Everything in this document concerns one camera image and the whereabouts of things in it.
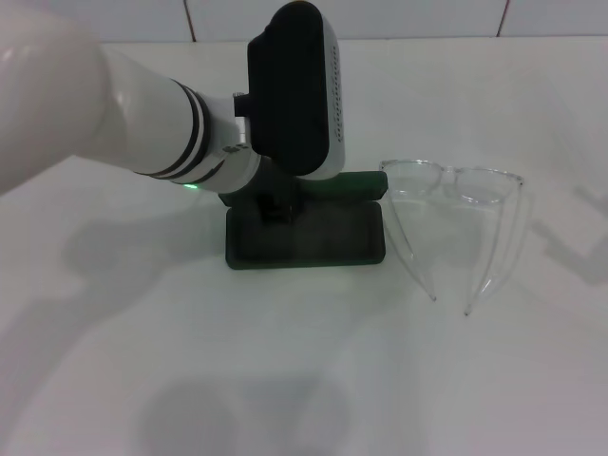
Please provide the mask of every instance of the white table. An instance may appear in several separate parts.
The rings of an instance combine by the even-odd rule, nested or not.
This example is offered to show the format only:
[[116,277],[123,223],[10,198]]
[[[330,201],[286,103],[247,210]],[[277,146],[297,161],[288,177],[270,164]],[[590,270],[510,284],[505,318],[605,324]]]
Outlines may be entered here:
[[[207,94],[246,89],[242,44],[114,48]],[[95,162],[0,199],[0,454],[605,454],[606,49],[341,43],[347,170],[414,158],[529,182],[549,231],[470,318],[391,248],[231,271],[217,197]]]

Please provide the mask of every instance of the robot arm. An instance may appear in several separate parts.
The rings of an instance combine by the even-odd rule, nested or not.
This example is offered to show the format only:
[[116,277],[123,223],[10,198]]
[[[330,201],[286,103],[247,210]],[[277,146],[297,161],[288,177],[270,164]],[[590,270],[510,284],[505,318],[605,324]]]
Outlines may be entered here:
[[73,154],[224,194],[260,155],[303,179],[342,169],[337,43],[308,3],[275,15],[248,48],[250,94],[224,99],[101,49],[67,20],[1,10],[0,195]]

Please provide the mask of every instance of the safety glasses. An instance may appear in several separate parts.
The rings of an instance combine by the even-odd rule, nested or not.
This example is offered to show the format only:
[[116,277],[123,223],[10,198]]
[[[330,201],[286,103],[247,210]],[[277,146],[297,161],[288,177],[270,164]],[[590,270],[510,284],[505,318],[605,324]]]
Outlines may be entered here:
[[[495,169],[456,168],[420,160],[382,161],[380,170],[387,174],[389,182],[389,191],[385,196],[388,207],[383,211],[387,233],[404,266],[432,300],[436,299],[432,276],[427,268],[421,266],[418,256],[414,254],[414,246],[411,245],[404,229],[404,226],[408,226],[408,221],[402,220],[398,215],[395,202],[423,201],[436,192],[443,192],[443,197],[460,201],[467,207],[496,209],[498,223],[490,241],[489,261],[465,310],[465,314],[470,314],[473,305],[482,296],[496,291],[510,273],[505,269],[504,261],[500,258],[498,258],[498,268],[492,271],[491,266],[496,266],[495,254],[502,232],[507,232],[504,247],[506,252],[517,243],[514,241],[515,226],[518,224],[516,218],[521,212],[519,206],[524,179]],[[513,199],[515,199],[515,216],[510,220],[510,228],[505,229],[503,223],[505,202]]]
[[523,185],[523,178],[487,168],[454,168],[431,161],[382,161],[380,170],[389,178],[392,191],[409,197],[423,197],[436,190],[446,177],[453,185],[444,192],[468,202],[496,204]]

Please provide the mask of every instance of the black ring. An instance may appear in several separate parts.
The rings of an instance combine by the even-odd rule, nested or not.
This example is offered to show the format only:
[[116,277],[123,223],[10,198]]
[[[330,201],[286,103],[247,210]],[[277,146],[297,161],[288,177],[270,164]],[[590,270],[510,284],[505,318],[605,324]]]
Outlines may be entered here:
[[177,179],[180,178],[181,176],[185,176],[186,174],[188,174],[190,171],[192,171],[195,167],[197,167],[200,162],[202,162],[202,159],[205,158],[205,156],[207,155],[207,150],[209,149],[209,142],[211,141],[211,135],[212,130],[211,130],[211,114],[209,113],[209,108],[207,107],[207,104],[205,103],[205,101],[202,99],[202,97],[195,92],[194,90],[192,91],[192,93],[194,93],[194,96],[197,97],[197,100],[199,101],[200,104],[200,109],[202,110],[202,140],[200,141],[200,147],[199,147],[199,152],[197,152],[197,155],[195,156],[194,159],[192,159],[192,161],[190,161],[186,166],[184,166],[184,168],[181,171],[178,171],[177,173],[171,175],[171,176],[163,176],[161,178],[157,178],[157,179]]
[[190,135],[190,141],[188,141],[188,145],[186,145],[185,150],[180,155],[180,157],[177,159],[177,161],[174,162],[168,168],[163,169],[162,171],[159,171],[158,173],[150,173],[150,174],[137,173],[137,174],[141,174],[143,176],[149,176],[150,178],[166,179],[166,178],[161,178],[159,176],[170,173],[171,171],[175,171],[180,166],[182,166],[184,164],[184,162],[186,160],[188,160],[188,157],[190,157],[190,154],[192,153],[192,150],[194,149],[194,145],[197,143],[197,138],[199,137],[199,129],[200,129],[199,110],[197,109],[194,98],[192,98],[192,95],[190,95],[190,91],[185,87],[185,85],[181,85],[180,83],[178,83],[175,80],[174,80],[174,82],[178,86],[180,86],[183,89],[183,91],[186,93],[186,96],[188,97],[188,102],[190,102],[190,107],[192,108],[192,134]]
[[187,182],[187,183],[180,183],[180,185],[194,185],[195,183],[203,183],[203,182],[213,178],[216,175],[216,173],[219,171],[219,169],[224,165],[224,162],[225,162],[225,160],[222,160],[218,166],[213,168],[211,171],[209,171],[207,174],[205,174],[199,180],[195,180],[193,182]]

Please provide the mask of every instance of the white tile wall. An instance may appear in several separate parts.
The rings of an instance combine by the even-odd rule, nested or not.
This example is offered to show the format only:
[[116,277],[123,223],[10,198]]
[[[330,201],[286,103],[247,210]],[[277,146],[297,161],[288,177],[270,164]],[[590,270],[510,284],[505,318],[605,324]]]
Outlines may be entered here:
[[101,41],[192,41],[182,0],[17,0],[76,19]]
[[606,34],[607,0],[511,0],[501,36]]
[[[338,38],[496,36],[506,0],[313,0]],[[199,41],[251,40],[285,0],[188,0]]]

